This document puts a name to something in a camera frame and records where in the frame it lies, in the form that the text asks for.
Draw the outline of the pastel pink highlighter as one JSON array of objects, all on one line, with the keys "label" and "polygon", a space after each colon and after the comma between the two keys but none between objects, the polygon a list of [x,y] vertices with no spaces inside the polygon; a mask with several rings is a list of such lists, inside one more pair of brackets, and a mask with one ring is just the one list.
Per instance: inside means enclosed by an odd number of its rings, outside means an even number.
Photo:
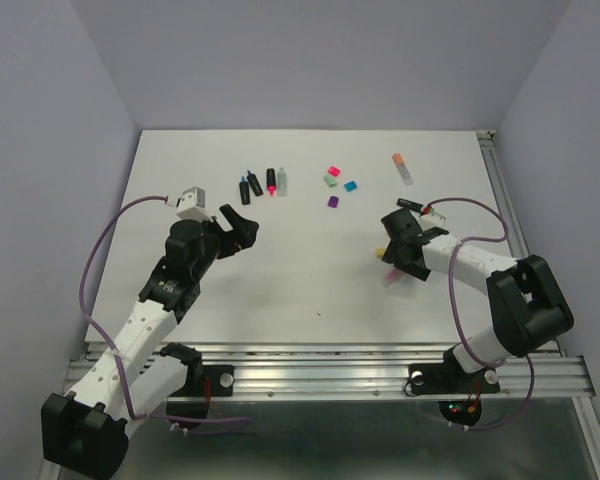
[{"label": "pastel pink highlighter", "polygon": [[388,287],[392,283],[400,280],[403,277],[404,273],[398,269],[391,269],[388,271],[381,279],[381,285],[383,287]]}]

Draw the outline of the black highlighter blue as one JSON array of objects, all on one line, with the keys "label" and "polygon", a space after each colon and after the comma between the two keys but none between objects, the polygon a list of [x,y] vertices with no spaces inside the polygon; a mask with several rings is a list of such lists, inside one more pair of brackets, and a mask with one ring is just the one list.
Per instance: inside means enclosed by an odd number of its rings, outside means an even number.
[{"label": "black highlighter blue", "polygon": [[245,176],[242,176],[239,182],[239,194],[242,205],[251,204],[250,185]]}]

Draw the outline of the black highlighter green cap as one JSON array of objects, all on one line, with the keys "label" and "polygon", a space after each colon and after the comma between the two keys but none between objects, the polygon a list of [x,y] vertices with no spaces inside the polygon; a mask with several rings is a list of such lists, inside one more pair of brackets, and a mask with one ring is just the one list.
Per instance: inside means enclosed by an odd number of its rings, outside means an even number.
[{"label": "black highlighter green cap", "polygon": [[418,202],[407,200],[404,198],[399,198],[396,202],[396,205],[400,208],[407,208],[412,211],[421,212],[424,206]]}]

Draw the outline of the black highlighter purple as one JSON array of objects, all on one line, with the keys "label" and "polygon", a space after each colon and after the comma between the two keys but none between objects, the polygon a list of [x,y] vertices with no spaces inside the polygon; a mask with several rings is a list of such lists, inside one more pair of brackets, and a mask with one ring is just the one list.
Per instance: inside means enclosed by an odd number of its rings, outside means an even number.
[{"label": "black highlighter purple", "polygon": [[247,181],[256,197],[260,197],[263,195],[263,189],[261,184],[256,176],[251,170],[247,171]]}]

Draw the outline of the black highlighter pink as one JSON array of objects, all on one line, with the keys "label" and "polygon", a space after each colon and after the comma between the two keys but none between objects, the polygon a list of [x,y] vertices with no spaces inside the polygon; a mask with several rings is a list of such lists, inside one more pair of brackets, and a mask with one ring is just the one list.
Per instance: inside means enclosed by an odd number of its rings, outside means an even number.
[{"label": "black highlighter pink", "polygon": [[277,190],[276,170],[274,168],[266,169],[266,188],[270,195],[274,195]]}]

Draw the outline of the pastel green highlighter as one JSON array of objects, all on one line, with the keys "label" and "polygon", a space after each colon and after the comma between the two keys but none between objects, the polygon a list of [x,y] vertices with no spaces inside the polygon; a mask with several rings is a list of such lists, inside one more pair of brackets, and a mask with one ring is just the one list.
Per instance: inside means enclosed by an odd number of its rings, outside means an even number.
[{"label": "pastel green highlighter", "polygon": [[277,195],[284,197],[288,193],[288,179],[287,173],[283,167],[277,172]]}]

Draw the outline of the blue pen cap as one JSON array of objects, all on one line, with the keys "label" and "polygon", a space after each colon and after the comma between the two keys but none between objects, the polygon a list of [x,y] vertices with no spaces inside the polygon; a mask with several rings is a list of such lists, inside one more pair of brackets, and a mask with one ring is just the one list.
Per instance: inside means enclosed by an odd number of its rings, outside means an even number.
[{"label": "blue pen cap", "polygon": [[358,188],[358,185],[355,181],[350,181],[344,184],[344,189],[347,192],[352,192]]}]

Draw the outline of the purple pen cap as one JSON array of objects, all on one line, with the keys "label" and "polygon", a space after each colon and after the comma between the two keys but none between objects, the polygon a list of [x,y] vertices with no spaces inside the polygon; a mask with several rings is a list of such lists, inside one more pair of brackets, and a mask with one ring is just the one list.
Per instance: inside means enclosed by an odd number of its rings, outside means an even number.
[{"label": "purple pen cap", "polygon": [[337,196],[331,196],[328,200],[327,206],[330,208],[337,208],[339,204],[339,198]]}]

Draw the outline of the pastel green pen cap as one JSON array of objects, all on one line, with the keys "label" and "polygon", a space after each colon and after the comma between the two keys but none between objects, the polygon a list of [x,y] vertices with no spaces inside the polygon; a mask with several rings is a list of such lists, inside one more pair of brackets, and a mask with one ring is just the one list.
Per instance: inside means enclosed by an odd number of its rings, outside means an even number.
[{"label": "pastel green pen cap", "polygon": [[329,174],[325,175],[323,177],[323,180],[324,180],[325,184],[327,186],[329,186],[329,187],[334,187],[334,186],[337,185],[336,179],[333,176],[329,175]]}]

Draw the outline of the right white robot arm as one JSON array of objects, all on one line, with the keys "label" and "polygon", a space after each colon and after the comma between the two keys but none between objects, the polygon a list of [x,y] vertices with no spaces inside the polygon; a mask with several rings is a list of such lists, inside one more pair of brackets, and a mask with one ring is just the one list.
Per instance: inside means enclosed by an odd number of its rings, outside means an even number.
[{"label": "right white robot arm", "polygon": [[489,327],[462,335],[441,362],[410,366],[412,394],[460,394],[475,386],[497,393],[498,382],[486,378],[497,364],[522,358],[573,328],[573,314],[542,257],[516,259],[467,246],[439,226],[426,227],[425,219],[407,208],[381,223],[389,236],[383,262],[421,281],[444,273],[448,282],[483,293],[491,313]]}]

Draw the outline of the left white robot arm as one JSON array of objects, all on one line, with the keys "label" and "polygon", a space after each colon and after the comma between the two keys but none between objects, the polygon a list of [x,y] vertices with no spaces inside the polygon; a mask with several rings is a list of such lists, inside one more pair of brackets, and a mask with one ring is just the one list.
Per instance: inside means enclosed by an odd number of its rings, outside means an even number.
[{"label": "left white robot arm", "polygon": [[95,365],[67,393],[52,394],[44,402],[45,460],[90,479],[110,479],[146,420],[165,420],[183,434],[199,434],[210,423],[207,414],[218,374],[205,372],[199,351],[163,340],[198,299],[211,265],[256,241],[257,222],[228,204],[220,211],[229,230],[198,207],[179,207],[165,254],[119,333],[104,334],[107,349]]}]

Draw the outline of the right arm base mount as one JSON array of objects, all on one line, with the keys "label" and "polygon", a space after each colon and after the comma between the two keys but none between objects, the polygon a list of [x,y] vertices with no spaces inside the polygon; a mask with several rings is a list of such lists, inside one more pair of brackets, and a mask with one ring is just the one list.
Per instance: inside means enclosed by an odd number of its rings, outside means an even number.
[{"label": "right arm base mount", "polygon": [[439,396],[438,408],[452,425],[465,429],[477,426],[483,411],[482,397],[501,391],[494,369],[480,366],[465,372],[453,355],[445,351],[436,363],[413,363],[408,367],[403,392],[408,397]]}]

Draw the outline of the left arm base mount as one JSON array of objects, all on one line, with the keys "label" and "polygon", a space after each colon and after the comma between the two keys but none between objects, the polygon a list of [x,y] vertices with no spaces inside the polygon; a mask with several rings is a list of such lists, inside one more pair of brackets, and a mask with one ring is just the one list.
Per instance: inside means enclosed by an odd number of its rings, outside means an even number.
[{"label": "left arm base mount", "polygon": [[161,357],[173,357],[187,367],[184,386],[176,390],[175,398],[189,398],[188,402],[168,403],[166,414],[188,418],[187,422],[174,422],[188,433],[201,433],[202,424],[194,419],[206,419],[213,396],[228,398],[233,395],[235,367],[231,364],[205,365],[202,353],[180,343],[169,343],[159,352]]}]

